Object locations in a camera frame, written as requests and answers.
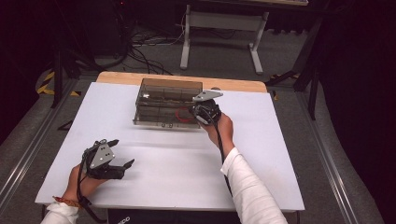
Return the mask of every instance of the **white table surface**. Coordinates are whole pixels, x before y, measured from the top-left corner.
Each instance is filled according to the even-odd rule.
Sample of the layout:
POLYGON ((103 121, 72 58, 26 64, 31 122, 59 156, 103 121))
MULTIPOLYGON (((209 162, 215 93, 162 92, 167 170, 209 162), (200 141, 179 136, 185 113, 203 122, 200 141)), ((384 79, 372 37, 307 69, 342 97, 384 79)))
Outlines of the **white table surface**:
MULTIPOLYGON (((112 162, 135 159, 122 180, 109 180, 90 197, 106 208, 233 211, 220 172, 219 150, 202 129, 133 124, 139 87, 92 83, 36 203, 62 196, 72 167, 94 141, 119 139, 112 162)), ((268 93, 223 91, 216 99, 233 120, 234 142, 283 211, 304 210, 289 153, 268 93)))

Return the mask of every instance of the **equipment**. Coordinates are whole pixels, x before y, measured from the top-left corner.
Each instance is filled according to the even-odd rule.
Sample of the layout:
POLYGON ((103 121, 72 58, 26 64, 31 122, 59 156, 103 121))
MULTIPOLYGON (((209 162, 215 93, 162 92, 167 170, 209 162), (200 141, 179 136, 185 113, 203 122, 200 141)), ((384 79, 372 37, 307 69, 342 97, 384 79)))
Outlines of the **equipment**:
POLYGON ((202 82, 143 78, 136 98, 134 124, 199 129, 189 108, 195 105, 192 98, 202 90, 202 82))
POLYGON ((95 141, 92 147, 87 148, 82 154, 81 165, 79 166, 78 172, 78 185, 77 185, 77 196, 78 203, 84 207, 84 209, 90 214, 90 216, 98 223, 107 223, 107 220, 102 220, 96 216, 91 210, 91 202, 81 193, 81 182, 84 181, 85 177, 81 179, 82 172, 84 171, 88 177, 95 179, 122 179, 125 170, 132 166, 134 159, 128 161, 123 166, 112 166, 110 162, 116 157, 111 150, 119 140, 113 140, 107 142, 106 139, 98 142, 95 141))
POLYGON ((221 92, 216 91, 203 91, 199 93, 197 96, 192 97, 192 100, 196 104, 190 107, 190 112, 204 125, 217 123, 221 117, 221 111, 213 98, 222 95, 221 92))
POLYGON ((122 179, 125 170, 132 166, 134 160, 128 161, 123 166, 112 166, 109 163, 116 157, 111 150, 119 140, 107 142, 106 139, 93 144, 84 151, 83 170, 87 176, 95 179, 122 179))

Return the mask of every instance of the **human hand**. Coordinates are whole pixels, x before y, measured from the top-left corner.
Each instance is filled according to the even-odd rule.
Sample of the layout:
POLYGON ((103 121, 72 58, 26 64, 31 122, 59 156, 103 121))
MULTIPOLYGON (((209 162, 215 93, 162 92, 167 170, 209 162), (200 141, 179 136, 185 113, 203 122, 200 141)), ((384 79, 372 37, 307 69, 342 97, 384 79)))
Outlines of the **human hand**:
MULTIPOLYGON (((210 140, 219 147, 218 133, 216 132, 214 125, 204 125, 199 122, 201 127, 207 131, 210 140)), ((218 121, 218 128, 222 142, 222 148, 224 153, 224 159, 228 156, 228 153, 235 147, 233 144, 233 121, 225 115, 221 113, 221 117, 218 121)))
MULTIPOLYGON (((75 166, 69 176, 69 183, 67 185, 67 189, 64 192, 64 196, 62 198, 78 203, 77 196, 77 187, 78 187, 78 171, 79 166, 75 166)), ((86 176, 84 173, 81 174, 81 182, 80 189, 81 194, 85 197, 91 195, 101 184, 105 183, 106 179, 94 179, 86 176)))

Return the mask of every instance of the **metal stand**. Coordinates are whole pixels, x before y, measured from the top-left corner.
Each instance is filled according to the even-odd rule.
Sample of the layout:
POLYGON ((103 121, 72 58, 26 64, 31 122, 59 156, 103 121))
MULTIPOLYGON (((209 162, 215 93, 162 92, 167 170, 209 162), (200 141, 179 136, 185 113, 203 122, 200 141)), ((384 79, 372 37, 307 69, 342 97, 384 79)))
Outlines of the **metal stand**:
POLYGON ((258 75, 262 74, 262 64, 260 63, 257 48, 262 39, 265 24, 268 20, 268 12, 264 12, 260 16, 239 16, 239 15, 225 15, 217 13, 204 13, 191 11, 191 6, 187 5, 186 9, 186 24, 184 30, 184 45, 181 53, 180 68, 187 69, 190 54, 190 28, 218 28, 218 29, 234 29, 244 31, 256 31, 256 39, 249 44, 251 58, 254 63, 254 68, 258 75))
POLYGON ((90 59, 83 55, 76 53, 71 49, 66 49, 61 46, 57 46, 54 53, 54 77, 55 77, 55 94, 53 97, 53 103, 51 108, 55 108, 56 105, 62 99, 63 92, 63 70, 66 72, 67 76, 70 78, 79 78, 81 72, 79 71, 76 60, 79 60, 90 68, 100 72, 106 71, 103 67, 99 66, 97 63, 92 62, 90 59))
POLYGON ((281 75, 280 77, 276 77, 265 82, 266 86, 274 86, 275 84, 286 80, 289 77, 300 74, 299 78, 294 83, 293 88, 295 91, 304 91, 306 86, 312 80, 308 104, 308 111, 312 120, 315 120, 315 104, 318 92, 318 74, 316 71, 316 68, 318 67, 318 60, 314 60, 312 63, 309 63, 308 61, 322 21, 322 18, 317 18, 315 24, 313 25, 311 31, 308 34, 308 37, 304 42, 304 45, 300 51, 299 56, 297 57, 296 62, 294 63, 293 68, 289 72, 281 75))

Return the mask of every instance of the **wooden table edge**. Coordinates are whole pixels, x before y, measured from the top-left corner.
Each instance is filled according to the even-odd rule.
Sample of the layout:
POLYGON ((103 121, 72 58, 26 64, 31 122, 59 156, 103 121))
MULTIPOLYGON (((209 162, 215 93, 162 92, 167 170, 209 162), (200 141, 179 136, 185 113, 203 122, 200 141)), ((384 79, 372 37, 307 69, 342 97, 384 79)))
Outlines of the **wooden table edge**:
POLYGON ((261 81, 236 80, 213 77, 180 77, 140 73, 102 72, 101 74, 99 74, 96 82, 138 86, 141 84, 143 78, 199 81, 203 83, 205 90, 220 89, 222 91, 267 92, 265 84, 261 81))

